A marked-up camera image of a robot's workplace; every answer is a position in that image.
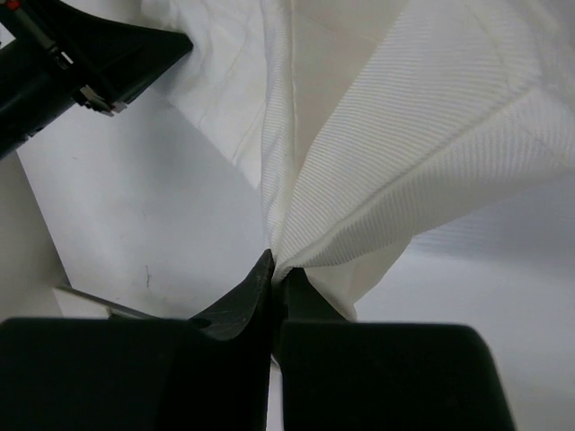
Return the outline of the white pleated skirt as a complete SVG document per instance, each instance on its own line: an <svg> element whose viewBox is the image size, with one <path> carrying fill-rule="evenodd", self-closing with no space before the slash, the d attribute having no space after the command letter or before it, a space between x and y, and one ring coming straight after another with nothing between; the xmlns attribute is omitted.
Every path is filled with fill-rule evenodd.
<svg viewBox="0 0 575 431"><path fill-rule="evenodd" d="M145 1L194 49L159 83L261 193L275 283L338 312L411 239L574 170L561 1Z"/></svg>

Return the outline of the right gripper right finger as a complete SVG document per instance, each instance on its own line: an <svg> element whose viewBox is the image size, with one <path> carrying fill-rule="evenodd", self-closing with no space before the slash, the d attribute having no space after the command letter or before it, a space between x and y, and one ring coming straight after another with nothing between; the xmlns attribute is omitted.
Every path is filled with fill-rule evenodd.
<svg viewBox="0 0 575 431"><path fill-rule="evenodd" d="M487 344L457 324L343 318L301 268L280 286L287 430L512 430Z"/></svg>

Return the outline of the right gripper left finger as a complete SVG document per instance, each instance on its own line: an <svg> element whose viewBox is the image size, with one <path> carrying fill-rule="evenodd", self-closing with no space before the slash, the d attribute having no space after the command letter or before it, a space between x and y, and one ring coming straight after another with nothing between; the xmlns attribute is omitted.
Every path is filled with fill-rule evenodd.
<svg viewBox="0 0 575 431"><path fill-rule="evenodd" d="M188 320L4 321L2 429L264 429L273 269Z"/></svg>

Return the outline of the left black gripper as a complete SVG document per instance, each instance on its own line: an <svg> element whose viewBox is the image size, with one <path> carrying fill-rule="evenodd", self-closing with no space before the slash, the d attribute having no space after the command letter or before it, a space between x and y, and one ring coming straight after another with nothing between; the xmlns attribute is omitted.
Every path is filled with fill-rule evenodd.
<svg viewBox="0 0 575 431"><path fill-rule="evenodd" d="M3 1L13 40L1 49L1 155L78 104L124 110L193 50L180 32L116 22L62 1Z"/></svg>

